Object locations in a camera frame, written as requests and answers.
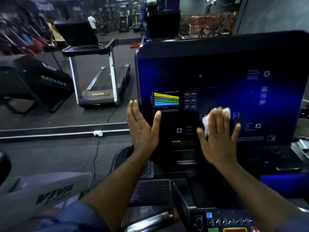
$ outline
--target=treadmill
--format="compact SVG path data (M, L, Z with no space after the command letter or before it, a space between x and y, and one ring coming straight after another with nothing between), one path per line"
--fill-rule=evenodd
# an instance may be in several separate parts
M158 146L129 207L160 205L164 211L141 212L147 218L120 231L155 231L179 219L188 232L258 231L254 216L200 148L196 129L218 106L230 108L231 130L241 123L238 162L309 212L309 161L291 145L309 74L302 61L308 42L308 33L290 31L141 46L135 66L139 108L149 124L157 110L162 117ZM208 61L212 66L203 67ZM110 172L132 153L132 144L122 148Z
M120 105L130 80L130 64L115 66L113 49L118 39L114 38L107 45L99 44L87 20L55 21L55 26L70 45L62 53L70 58L77 104L83 108ZM81 92L75 56L90 54L108 54L109 67L102 66L87 89Z

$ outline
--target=treadmill belt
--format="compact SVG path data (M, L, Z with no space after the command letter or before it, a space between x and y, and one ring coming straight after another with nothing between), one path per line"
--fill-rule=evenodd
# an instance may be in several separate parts
M121 85L122 76L126 73L127 67L126 66L120 66L116 67L115 73L116 73L116 80L117 80L117 88ZM106 68L103 70L101 75L99 76L96 83L92 86L90 91L101 91L101 90L112 90L112 79L110 76L110 68Z

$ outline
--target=console screen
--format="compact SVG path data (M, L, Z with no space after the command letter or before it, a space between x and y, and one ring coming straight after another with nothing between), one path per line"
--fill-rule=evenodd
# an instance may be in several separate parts
M159 144L176 149L199 144L196 128L218 106L241 123L239 144L288 144L308 77L287 50L143 59L138 71L141 111L150 125L162 111Z

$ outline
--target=colored graph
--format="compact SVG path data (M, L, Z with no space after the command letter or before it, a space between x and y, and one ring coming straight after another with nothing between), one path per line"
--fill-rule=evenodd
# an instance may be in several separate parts
M153 93L153 95L154 95L154 105L155 106L179 105L178 96L160 94L160 93Z

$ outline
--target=heart rate chart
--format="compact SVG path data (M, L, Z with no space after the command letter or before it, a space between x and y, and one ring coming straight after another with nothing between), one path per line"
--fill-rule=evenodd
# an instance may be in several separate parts
M179 96L173 94L152 93L151 98L152 104L155 107L179 106Z

